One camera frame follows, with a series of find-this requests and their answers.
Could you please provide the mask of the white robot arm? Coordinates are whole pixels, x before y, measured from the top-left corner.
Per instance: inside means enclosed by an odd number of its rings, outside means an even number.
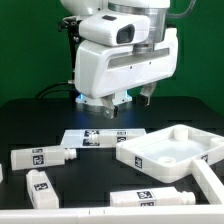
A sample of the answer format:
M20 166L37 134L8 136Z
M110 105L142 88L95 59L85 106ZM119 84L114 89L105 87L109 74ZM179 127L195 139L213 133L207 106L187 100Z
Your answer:
M145 103L156 82L174 74L177 30L167 28L170 0L60 0L78 23L74 84L90 105L114 118L127 91Z

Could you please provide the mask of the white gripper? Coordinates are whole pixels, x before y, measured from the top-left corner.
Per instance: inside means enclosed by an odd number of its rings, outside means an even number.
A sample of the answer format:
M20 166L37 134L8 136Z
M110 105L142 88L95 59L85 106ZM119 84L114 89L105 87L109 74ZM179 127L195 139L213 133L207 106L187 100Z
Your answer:
M132 45L107 47L85 40L77 52L75 87L89 98L100 98L104 116L113 119L118 108L111 94L144 85L137 102L149 106L156 81L174 74L177 54L176 28L168 28L164 41L145 54L135 54Z

